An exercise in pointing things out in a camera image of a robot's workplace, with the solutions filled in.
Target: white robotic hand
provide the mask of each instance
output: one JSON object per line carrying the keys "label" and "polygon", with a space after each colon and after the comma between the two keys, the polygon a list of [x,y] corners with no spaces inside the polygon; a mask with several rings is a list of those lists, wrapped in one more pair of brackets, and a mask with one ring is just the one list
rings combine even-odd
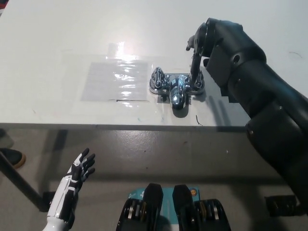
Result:
{"label": "white robotic hand", "polygon": [[89,149],[86,148],[62,178],[53,197],[47,214],[47,225],[43,231],[67,231],[72,228],[78,192],[83,182],[95,171],[95,168],[90,168],[95,163],[95,154],[86,157],[88,153]]}

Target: shoe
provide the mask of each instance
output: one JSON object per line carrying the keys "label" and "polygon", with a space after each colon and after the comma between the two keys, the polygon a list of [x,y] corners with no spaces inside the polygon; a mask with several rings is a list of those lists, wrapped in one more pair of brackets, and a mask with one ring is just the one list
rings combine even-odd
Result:
{"label": "shoe", "polygon": [[8,4],[8,0],[0,0],[0,16],[3,13],[6,4]]}
{"label": "shoe", "polygon": [[0,152],[2,152],[14,168],[19,168],[26,162],[26,155],[17,150],[0,148]]}

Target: table leg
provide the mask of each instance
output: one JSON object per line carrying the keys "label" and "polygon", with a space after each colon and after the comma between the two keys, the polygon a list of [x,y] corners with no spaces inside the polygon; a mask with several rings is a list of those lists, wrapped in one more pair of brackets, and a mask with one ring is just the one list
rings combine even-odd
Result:
{"label": "table leg", "polygon": [[43,200],[43,198],[13,168],[2,153],[0,153],[0,171],[39,209],[39,211],[47,212],[49,210],[48,201]]}

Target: faucet spout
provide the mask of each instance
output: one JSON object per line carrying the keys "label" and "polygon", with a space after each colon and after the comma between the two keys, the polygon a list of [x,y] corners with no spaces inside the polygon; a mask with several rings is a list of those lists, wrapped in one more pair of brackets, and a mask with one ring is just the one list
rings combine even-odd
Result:
{"label": "faucet spout", "polygon": [[182,109],[186,105],[190,79],[184,75],[171,75],[169,78],[169,98],[173,109]]}

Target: black robotic arm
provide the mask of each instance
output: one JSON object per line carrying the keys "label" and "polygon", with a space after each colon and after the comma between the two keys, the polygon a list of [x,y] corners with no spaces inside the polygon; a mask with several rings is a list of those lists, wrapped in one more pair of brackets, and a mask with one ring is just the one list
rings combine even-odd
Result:
{"label": "black robotic arm", "polygon": [[209,18],[188,40],[192,80],[201,57],[211,77],[250,116],[247,136],[290,185],[308,212],[308,100],[266,63],[263,50],[240,24]]}

